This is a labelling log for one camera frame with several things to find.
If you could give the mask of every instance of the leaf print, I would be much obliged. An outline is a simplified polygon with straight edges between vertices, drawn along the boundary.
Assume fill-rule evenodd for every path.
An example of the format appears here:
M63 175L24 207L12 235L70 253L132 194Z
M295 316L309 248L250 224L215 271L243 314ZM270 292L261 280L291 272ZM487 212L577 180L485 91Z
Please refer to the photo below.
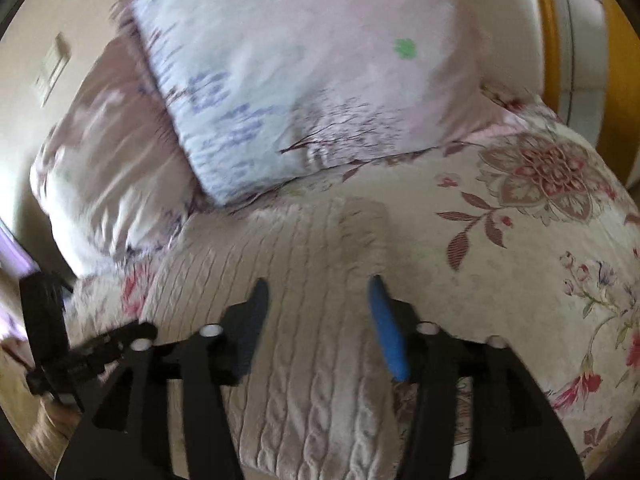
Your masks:
M428 148L426 150L420 150L420 152L413 152L413 153L409 153L409 160L413 161L416 160L417 158L420 158L421 156L423 156L425 153L430 152L431 150L433 150L433 148Z
M616 339L616 350L624 342L627 330L629 330L629 327L625 325L618 331L618 338Z
M582 310L582 319L585 319L593 310L593 305L595 305L595 301L590 301L587 303L587 306Z
M394 50L400 59L413 59L417 54L414 40L411 40L410 38L396 40L396 47Z
M640 225L640 216L629 213L625 218L625 225L627 224Z
M596 429L591 428L589 431L584 432L584 443L587 446L596 446Z
M593 447L589 446L588 448L586 448L582 453L580 453L580 455L578 455L578 458L580 458L580 460L584 460L585 458L587 458L587 455L593 451Z
M468 144L465 144L464 142L452 142L445 147L442 156L446 158L448 156L455 155L456 153L463 151L467 146Z
M342 182L346 182L347 180L349 180L353 175L358 173L359 169L360 169L360 167L358 166L357 168L352 168L349 171L346 171L344 173L344 175L342 176Z
M622 377L620 377L620 379L616 383L616 388L620 386L620 384L625 382L628 378L629 378L629 370L627 370L625 373L622 374Z
M458 211L445 211L443 213L436 213L440 218L445 220L453 220L454 222L471 222L478 220L479 216L468 215L466 213L460 213Z
M465 202L471 204L473 207L477 207L480 209L487 209L488 211L492 211L493 207L488 205L487 202L482 200L479 196L472 195L471 193L462 193L462 198L465 199Z
M598 430L598 436L596 437L596 446L602 442L602 439L606 436L607 430L609 429L609 424L611 422L612 417L609 417L602 423L602 426Z
M502 247L505 249L504 244L502 243L502 231L495 226L494 219L491 218L491 215L487 215L486 222L484 223L484 232L486 237L489 238L494 244L498 247Z
M447 258L452 269L458 270L462 260L469 251L469 238L466 232L457 234L447 247Z

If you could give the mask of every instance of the pillowcase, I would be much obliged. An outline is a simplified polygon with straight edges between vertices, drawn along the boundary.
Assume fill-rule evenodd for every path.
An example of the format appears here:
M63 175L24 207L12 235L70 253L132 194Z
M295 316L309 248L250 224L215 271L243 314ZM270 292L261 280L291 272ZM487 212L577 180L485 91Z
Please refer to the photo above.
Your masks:
M219 205L511 118L480 93L478 34L458 0L130 4L180 143Z
M31 189L78 276L165 246L198 184L129 38L107 45L31 168Z

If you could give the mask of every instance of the cable knit blanket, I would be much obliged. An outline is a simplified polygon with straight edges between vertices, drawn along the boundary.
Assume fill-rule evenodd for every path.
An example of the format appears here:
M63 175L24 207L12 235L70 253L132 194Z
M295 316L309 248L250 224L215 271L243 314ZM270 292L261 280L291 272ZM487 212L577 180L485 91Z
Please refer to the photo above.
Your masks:
M350 358L343 337L352 348L368 345L361 354L368 359L379 356L377 345L361 336L369 317L362 316L364 325L343 318L353 315L344 312L344 304L357 306L348 297L326 300L330 315L321 316L307 306L316 299L311 293L316 283L329 282L330 289L318 289L331 295L351 283L340 270L342 263L327 276L316 276L315 271L337 258L329 259L335 251L341 258L351 257L353 251L343 241L351 223L327 223L326 240L339 241L316 251L318 238L313 227L307 227L316 220L296 220L295 228L287 227L287 220L282 233L289 230L287 239L293 242L285 246L284 255L281 235L269 231L257 238L260 231L250 230L254 221L257 230L279 229L280 220L273 219L289 214L315 219L320 213L309 211L321 204L327 208L328 201L337 198L345 200L341 211L357 203L345 197L376 200L385 204L390 217L385 279L391 293L455 336L482 341L499 334L510 341L548 395L590 474L609 455L640 404L640 215L597 153L557 123L549 110L522 102L509 106L530 124L526 134L467 139L291 182L227 219L209 217L219 226L210 235L189 227L168 255L132 263L122 278L82 280L68 316L72 343L123 317L138 316L142 305L145 315L168 324L165 338L182 336L181 330L187 334L205 319L215 319L227 300L242 300L252 274L257 277L262 269L270 269L265 274L274 295L270 323L278 319L278 330L282 327L297 337L269 332L274 331L269 325L255 375L229 399L242 459L271 477L392 478L390 462L398 458L398 442L395 431L389 431L394 421L388 420L388 403L377 397L378 392L386 394L387 379L370 376L365 361L360 363L367 367L337 375L341 366L346 367L343 360ZM345 212L335 215L350 218ZM374 226L365 220L361 228ZM369 250L353 256L354 261L369 265ZM151 282L153 291L145 303L145 283ZM193 283L207 292L200 297ZM218 283L218 292L209 290ZM289 297L291 283L302 288L296 301ZM281 310L294 314L278 317ZM326 347L325 338L318 338L326 330L320 320L346 327L328 339L333 343ZM337 364L328 383L320 380L324 375L317 368L325 358L335 358ZM366 380L357 381L359 377ZM370 384L380 389L368 397ZM300 393L305 387L306 395ZM356 424L353 415L343 417L343 409L356 413L354 398L363 399L370 410L363 423ZM248 405L245 399L251 399ZM412 389L394 388L401 434L408 431L414 399ZM464 388L459 389L458 401L456 443L468 446L470 395ZM319 430L309 433L310 428Z
M369 276L384 268L386 224L384 206L344 199L196 216L162 263L142 311L159 343L217 321L257 278L269 282L251 374L223 392L244 465L282 479L393 477L391 382L366 298Z

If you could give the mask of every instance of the bedspread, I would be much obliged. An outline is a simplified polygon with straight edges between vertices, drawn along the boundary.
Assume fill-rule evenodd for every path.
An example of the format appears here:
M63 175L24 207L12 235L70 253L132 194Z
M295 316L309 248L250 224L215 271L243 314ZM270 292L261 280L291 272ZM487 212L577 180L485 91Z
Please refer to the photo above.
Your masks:
M356 161L234 216L336 197L383 203L392 295L455 336L510 341L590 473L640 406L640 215L581 136L539 104L506 105L528 132ZM414 400L394 388L400 431ZM457 442L469 438L465 402L462 390Z

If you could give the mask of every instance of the light switch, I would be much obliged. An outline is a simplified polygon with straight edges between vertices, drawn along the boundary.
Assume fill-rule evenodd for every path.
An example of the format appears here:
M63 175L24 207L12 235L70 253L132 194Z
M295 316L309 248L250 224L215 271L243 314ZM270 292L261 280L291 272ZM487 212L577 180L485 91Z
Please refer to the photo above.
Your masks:
M51 45L46 56L40 63L40 73L34 83L34 90L40 101L40 106L44 106L47 99L49 99L49 95L56 81L58 81L60 74L68 62L68 49L62 35L59 34L56 36L53 45Z

